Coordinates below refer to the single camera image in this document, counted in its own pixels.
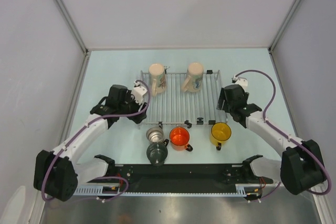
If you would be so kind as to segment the beige mug blue print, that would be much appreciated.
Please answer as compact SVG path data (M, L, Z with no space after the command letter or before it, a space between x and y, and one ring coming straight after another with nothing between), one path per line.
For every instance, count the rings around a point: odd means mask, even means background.
M199 62L189 64L186 78L181 85L182 92L199 92L203 83L204 67Z

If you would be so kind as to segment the yellow mug black handle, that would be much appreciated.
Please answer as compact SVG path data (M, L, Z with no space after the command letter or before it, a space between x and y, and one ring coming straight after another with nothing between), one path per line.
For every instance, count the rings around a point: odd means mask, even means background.
M216 147L218 151L222 149L222 146L231 137L232 131L228 124L224 122L215 123L211 127L209 140Z

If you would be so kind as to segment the orange mug black handle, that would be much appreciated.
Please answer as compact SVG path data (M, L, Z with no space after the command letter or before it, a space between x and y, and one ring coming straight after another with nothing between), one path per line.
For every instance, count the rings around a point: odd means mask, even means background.
M174 150L176 151L193 151L193 147L189 143L190 134L184 127L175 127L169 134L170 142Z

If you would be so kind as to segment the beige mug coral print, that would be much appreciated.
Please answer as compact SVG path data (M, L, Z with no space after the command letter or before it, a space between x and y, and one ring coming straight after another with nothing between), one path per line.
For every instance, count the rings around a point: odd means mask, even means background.
M166 91L166 73L165 68L160 63L154 63L149 67L151 96L155 97Z

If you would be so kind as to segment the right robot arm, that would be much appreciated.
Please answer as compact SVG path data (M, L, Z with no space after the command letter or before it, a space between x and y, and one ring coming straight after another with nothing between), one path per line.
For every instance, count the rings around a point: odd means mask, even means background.
M298 195L329 179L318 143L304 141L282 132L264 117L263 110L247 102L249 94L242 86L221 88L217 108L230 114L242 127L254 132L281 157L280 161L262 156L253 158L242 169L243 179L254 183L260 177L281 182L287 191Z

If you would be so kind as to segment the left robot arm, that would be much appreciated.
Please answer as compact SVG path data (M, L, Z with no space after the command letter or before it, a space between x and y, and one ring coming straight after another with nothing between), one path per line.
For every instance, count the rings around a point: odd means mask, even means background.
M90 110L76 133L53 150L40 151L36 156L33 186L41 192L42 199L45 202L53 199L67 201L79 185L93 180L117 180L127 186L129 182L117 174L113 159L100 154L86 163L78 161L88 147L120 118L140 124L150 105L144 97L150 96L150 88L144 81L135 80L132 89L114 84L108 95Z

